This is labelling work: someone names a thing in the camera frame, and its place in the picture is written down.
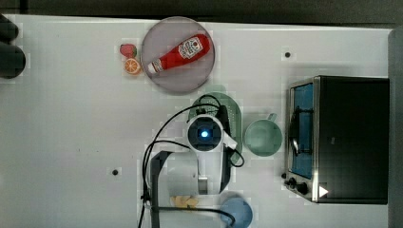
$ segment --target gray floor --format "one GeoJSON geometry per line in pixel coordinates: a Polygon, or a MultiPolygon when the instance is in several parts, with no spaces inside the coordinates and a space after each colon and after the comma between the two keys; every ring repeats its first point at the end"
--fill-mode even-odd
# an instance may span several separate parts
{"type": "Polygon", "coordinates": [[[0,0],[0,6],[3,12],[29,14],[156,19],[182,15],[199,21],[243,23],[394,27],[388,24],[403,22],[401,0],[0,0]]]}

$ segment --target plate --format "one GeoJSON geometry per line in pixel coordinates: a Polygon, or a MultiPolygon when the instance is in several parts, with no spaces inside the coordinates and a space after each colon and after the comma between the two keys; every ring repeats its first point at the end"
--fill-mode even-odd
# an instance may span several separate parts
{"type": "Polygon", "coordinates": [[[186,17],[168,17],[156,24],[143,40],[141,63],[145,74],[156,85],[174,93],[189,93],[203,85],[214,66],[216,51],[210,34],[198,22],[186,17]],[[210,50],[199,60],[151,74],[148,64],[195,34],[210,40],[210,50]]]}
{"type": "MultiPolygon", "coordinates": [[[[235,218],[233,228],[247,228],[252,222],[252,208],[242,198],[232,198],[225,201],[221,207],[221,210],[235,218]]],[[[231,219],[225,215],[221,215],[221,220],[228,226],[231,223],[231,219]]]]}

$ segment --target mug handle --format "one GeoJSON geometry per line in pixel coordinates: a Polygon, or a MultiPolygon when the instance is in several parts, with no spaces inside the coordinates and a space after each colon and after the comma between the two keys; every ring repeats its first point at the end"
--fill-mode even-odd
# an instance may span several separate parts
{"type": "Polygon", "coordinates": [[[270,115],[267,117],[267,120],[274,122],[276,120],[276,117],[277,117],[276,113],[270,113],[270,115]]]}

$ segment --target green bowl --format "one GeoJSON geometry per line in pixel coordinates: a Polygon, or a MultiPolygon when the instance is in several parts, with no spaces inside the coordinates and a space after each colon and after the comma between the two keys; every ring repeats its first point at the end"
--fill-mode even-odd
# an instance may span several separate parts
{"type": "Polygon", "coordinates": [[[281,130],[274,123],[276,114],[251,123],[245,131],[244,143],[249,150],[262,157],[274,155],[282,143],[281,130]]]}

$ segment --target orange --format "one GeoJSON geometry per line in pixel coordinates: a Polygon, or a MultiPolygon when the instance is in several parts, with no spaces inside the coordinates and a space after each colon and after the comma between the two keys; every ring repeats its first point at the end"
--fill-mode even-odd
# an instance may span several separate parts
{"type": "Polygon", "coordinates": [[[136,75],[142,71],[140,63],[136,59],[127,59],[125,62],[125,71],[129,74],[136,75]]]}

